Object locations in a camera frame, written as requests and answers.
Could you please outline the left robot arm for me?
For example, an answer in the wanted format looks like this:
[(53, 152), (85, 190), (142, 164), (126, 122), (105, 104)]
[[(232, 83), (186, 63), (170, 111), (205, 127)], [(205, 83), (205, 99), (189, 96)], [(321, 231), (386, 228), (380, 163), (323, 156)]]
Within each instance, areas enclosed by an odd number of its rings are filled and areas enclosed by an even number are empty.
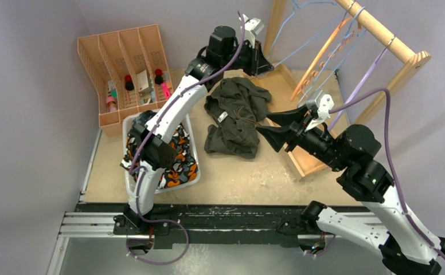
[(226, 70), (241, 69), (250, 76), (273, 70), (256, 38), (260, 31), (260, 27), (245, 23), (241, 37), (237, 37), (232, 27), (216, 27), (208, 45), (191, 60), (177, 89), (163, 107), (147, 122), (132, 127), (130, 134), (137, 149), (130, 172), (138, 177), (134, 187), (127, 187), (128, 205), (134, 212), (128, 219), (128, 227), (135, 234), (149, 230), (147, 214), (153, 209), (158, 186), (161, 182), (168, 184), (162, 175), (175, 166), (177, 151), (170, 142), (179, 125), (183, 124), (185, 132), (193, 137), (190, 123), (186, 121), (193, 107), (223, 78)]

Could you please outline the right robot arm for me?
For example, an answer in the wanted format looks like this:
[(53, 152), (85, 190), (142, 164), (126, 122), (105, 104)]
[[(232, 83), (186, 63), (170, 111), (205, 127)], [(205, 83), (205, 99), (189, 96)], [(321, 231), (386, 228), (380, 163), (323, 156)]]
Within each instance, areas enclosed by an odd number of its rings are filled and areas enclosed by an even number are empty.
[(398, 186), (386, 168), (375, 161), (380, 143), (365, 125), (353, 124), (338, 137), (327, 128), (311, 128), (312, 115), (306, 107), (269, 113), (274, 126), (257, 131), (275, 151), (300, 147), (339, 172), (337, 183), (361, 202), (383, 224), (379, 229), (345, 217), (323, 203), (312, 201), (301, 215), (308, 233), (318, 230), (342, 236), (374, 254), (394, 274), (439, 274), (437, 257), (445, 255), (445, 238), (424, 238), (410, 224), (412, 212), (400, 202)]

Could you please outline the orange hanger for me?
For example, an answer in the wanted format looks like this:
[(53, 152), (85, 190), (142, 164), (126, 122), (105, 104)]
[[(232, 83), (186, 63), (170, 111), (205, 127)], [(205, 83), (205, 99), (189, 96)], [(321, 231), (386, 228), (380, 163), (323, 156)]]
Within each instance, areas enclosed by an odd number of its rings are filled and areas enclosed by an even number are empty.
[(322, 58), (324, 53), (327, 51), (331, 43), (335, 40), (338, 33), (341, 31), (341, 29), (346, 26), (348, 23), (350, 23), (353, 20), (353, 17), (347, 17), (342, 20), (342, 22), (334, 29), (334, 31), (331, 33), (331, 35), (328, 37), (326, 42), (323, 44), (313, 61), (311, 62), (310, 66), (307, 68), (303, 76), (301, 77), (300, 81), (298, 82), (296, 88), (294, 89), (290, 100), (294, 101), (298, 93), (302, 90), (302, 88), (306, 85), (306, 83), (309, 82), (309, 79), (313, 73), (313, 70), (315, 69), (318, 61)]

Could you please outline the orange camouflage shorts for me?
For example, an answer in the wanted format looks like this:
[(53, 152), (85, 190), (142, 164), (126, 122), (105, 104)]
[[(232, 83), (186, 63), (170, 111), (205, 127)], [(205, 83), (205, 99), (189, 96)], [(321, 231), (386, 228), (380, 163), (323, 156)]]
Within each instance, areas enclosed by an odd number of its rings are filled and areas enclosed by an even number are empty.
[[(185, 129), (183, 124), (179, 124), (169, 143), (171, 147), (176, 149), (177, 155), (175, 156), (171, 168), (165, 169), (162, 173), (157, 186), (157, 191), (165, 191), (171, 188), (181, 187), (185, 184), (194, 183), (195, 178), (198, 175), (198, 164), (192, 154), (190, 142), (191, 137), (189, 132)], [(128, 178), (134, 180), (136, 183), (138, 172), (134, 175), (129, 174), (131, 162), (137, 149), (137, 142), (130, 133), (127, 134), (125, 148), (126, 153), (124, 154), (120, 166), (128, 172)]]

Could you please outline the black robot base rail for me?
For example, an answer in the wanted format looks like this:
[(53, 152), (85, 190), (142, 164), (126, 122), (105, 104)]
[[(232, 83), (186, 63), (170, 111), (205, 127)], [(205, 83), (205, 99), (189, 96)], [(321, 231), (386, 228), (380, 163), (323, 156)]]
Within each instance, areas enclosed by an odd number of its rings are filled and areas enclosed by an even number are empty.
[(141, 220), (124, 203), (79, 203), (61, 224), (63, 237), (154, 239), (156, 249), (174, 244), (250, 244), (297, 248), (318, 239), (303, 220), (305, 206), (187, 205), (157, 203)]

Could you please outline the olive green shorts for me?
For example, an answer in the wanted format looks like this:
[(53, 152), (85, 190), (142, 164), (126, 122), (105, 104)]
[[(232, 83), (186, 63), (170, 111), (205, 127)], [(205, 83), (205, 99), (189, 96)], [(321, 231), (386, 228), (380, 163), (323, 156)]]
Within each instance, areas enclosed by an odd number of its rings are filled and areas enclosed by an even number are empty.
[(205, 99), (204, 110), (214, 120), (208, 127), (204, 150), (254, 159), (260, 143), (256, 127), (266, 118), (272, 95), (245, 77), (231, 77)]

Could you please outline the lilac plastic hanger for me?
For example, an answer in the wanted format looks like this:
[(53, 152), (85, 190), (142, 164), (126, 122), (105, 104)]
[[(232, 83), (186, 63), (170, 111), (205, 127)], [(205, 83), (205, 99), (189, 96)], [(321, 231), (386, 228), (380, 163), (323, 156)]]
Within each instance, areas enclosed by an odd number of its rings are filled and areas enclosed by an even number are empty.
[[(358, 94), (358, 92), (361, 90), (361, 88), (363, 87), (363, 85), (365, 84), (365, 82), (367, 81), (367, 79), (369, 78), (369, 76), (372, 74), (372, 72), (375, 70), (377, 64), (381, 61), (382, 57), (384, 56), (384, 54), (388, 51), (390, 45), (392, 44), (392, 42), (394, 41), (394, 39), (396, 38), (396, 36), (394, 35), (389, 42), (385, 45), (385, 48), (381, 51), (381, 53), (375, 58), (375, 60), (371, 63), (370, 67), (368, 68), (368, 70), (365, 72), (365, 74), (363, 75), (363, 77), (360, 79), (360, 81), (358, 82), (358, 84), (355, 86), (355, 88), (353, 89), (352, 93), (347, 97), (346, 101), (344, 102), (344, 104), (348, 104), (350, 103), (354, 97)], [(333, 119), (333, 121), (329, 124), (328, 129), (331, 130), (334, 128), (334, 126), (336, 125), (336, 123), (339, 121), (339, 119), (341, 118), (343, 114), (343, 110), (339, 111), (336, 115), (336, 117)]]

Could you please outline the peach plastic desk organizer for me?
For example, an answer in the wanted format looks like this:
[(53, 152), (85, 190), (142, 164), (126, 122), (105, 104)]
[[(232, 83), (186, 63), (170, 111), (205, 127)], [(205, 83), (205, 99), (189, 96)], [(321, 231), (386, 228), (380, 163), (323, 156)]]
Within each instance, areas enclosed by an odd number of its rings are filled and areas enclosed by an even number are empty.
[[(128, 116), (165, 104), (162, 87), (154, 82), (156, 69), (163, 70), (171, 93), (175, 90), (157, 24), (80, 37), (77, 52), (97, 92), (99, 127), (109, 137), (121, 135)], [(140, 94), (136, 75), (143, 70), (152, 91)], [(116, 98), (117, 111), (107, 111), (107, 96)]]

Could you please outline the dark leaf print shorts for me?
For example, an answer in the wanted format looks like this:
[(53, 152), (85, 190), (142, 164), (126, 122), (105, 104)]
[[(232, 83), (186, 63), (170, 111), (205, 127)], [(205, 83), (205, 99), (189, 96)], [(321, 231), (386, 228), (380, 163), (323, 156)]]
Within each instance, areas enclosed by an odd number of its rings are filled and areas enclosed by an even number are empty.
[(146, 123), (150, 119), (152, 119), (156, 114), (157, 112), (153, 110), (143, 111), (140, 114), (138, 114), (136, 118), (133, 119), (131, 126), (134, 127), (135, 125), (141, 125), (143, 127), (146, 127)]

